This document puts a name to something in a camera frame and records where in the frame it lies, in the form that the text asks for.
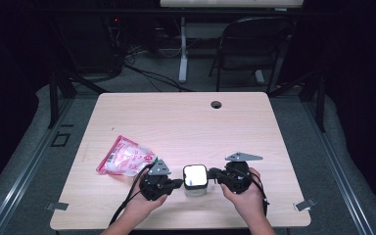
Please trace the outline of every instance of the metal bracket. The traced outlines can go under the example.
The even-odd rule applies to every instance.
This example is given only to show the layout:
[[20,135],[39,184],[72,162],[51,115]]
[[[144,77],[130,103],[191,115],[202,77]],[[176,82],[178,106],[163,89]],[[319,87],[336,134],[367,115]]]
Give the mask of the metal bracket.
[[64,203],[48,203],[47,207],[45,207],[48,211],[55,211],[55,210],[61,210],[65,211],[69,205]]
[[225,159],[231,162],[244,162],[244,161],[262,160],[263,157],[237,152],[231,156],[226,157]]
[[310,208],[315,205],[316,205],[316,202],[314,201],[314,199],[308,199],[299,204],[293,204],[293,207],[295,208],[295,210],[301,212],[303,210],[310,211]]
[[167,167],[163,160],[159,160],[152,168],[148,171],[149,175],[167,175],[170,174],[170,169]]

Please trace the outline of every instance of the desk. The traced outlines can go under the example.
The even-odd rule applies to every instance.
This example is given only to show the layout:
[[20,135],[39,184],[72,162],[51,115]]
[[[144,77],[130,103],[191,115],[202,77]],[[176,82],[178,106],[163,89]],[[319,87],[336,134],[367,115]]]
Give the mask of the desk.
[[[211,106],[221,103],[220,109]],[[150,148],[169,166],[171,179],[182,178],[185,165],[223,168],[225,157],[244,152],[263,157],[249,166],[261,173],[272,226],[310,224],[307,211],[293,204],[304,200],[269,100],[264,93],[117,93],[102,94],[94,108],[60,203],[55,230],[104,229],[125,199],[132,178],[100,175],[96,167],[123,135]],[[204,197],[187,198],[173,190],[164,205],[137,229],[244,228],[245,222],[209,182]]]
[[[304,0],[161,0],[161,7],[164,8],[301,8]],[[178,81],[185,83],[187,81],[188,57],[186,50],[186,24],[185,18],[181,19],[181,64],[179,68]],[[211,30],[211,37],[219,37],[225,26],[219,25],[217,30]]]

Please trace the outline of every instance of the plastic packaging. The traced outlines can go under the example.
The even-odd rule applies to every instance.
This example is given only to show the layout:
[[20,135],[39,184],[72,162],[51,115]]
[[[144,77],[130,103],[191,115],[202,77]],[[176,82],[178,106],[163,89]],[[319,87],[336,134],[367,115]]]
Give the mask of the plastic packaging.
[[156,157],[150,149],[120,135],[109,154],[100,162],[97,171],[101,174],[134,176]]

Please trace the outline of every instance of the table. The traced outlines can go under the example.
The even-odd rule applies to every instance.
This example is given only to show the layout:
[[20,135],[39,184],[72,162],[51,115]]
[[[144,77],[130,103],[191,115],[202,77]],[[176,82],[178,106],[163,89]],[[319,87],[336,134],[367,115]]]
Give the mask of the table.
[[[161,0],[161,7],[164,8],[273,8],[286,11],[288,8],[301,8],[304,0]],[[179,82],[187,81],[188,57],[186,50],[186,29],[189,25],[185,18],[181,19],[181,64],[179,68]],[[209,25],[194,24],[193,28],[199,28],[202,36],[200,38],[217,38],[222,34],[225,26],[217,25],[216,29]]]
[[[215,109],[211,103],[220,102]],[[243,152],[263,157],[249,166],[261,173],[274,227],[310,224],[304,200],[267,95],[259,92],[105,93],[100,95],[78,148],[51,227],[55,230],[104,229],[125,199],[132,178],[96,171],[119,135],[150,148],[169,166],[169,178],[182,178],[186,165],[223,168],[225,157]],[[246,223],[219,185],[188,198],[173,190],[162,207],[137,229],[244,228]]]

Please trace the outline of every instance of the hand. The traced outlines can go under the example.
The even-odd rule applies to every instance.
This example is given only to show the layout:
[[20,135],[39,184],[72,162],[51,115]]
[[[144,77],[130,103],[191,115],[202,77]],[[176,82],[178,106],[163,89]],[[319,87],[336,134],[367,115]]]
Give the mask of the hand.
[[[140,180],[148,170],[142,173],[132,191],[132,196],[140,191]],[[156,208],[160,207],[166,200],[167,194],[162,195],[156,201],[148,201],[141,193],[131,199],[121,216],[109,226],[102,234],[128,234],[134,227],[141,223]]]
[[[259,183],[260,174],[252,167],[249,172],[255,182]],[[224,197],[234,204],[238,214],[246,221],[252,234],[274,234],[267,218],[264,215],[262,194],[259,188],[252,182],[249,189],[241,194],[235,194],[225,184],[220,184]]]

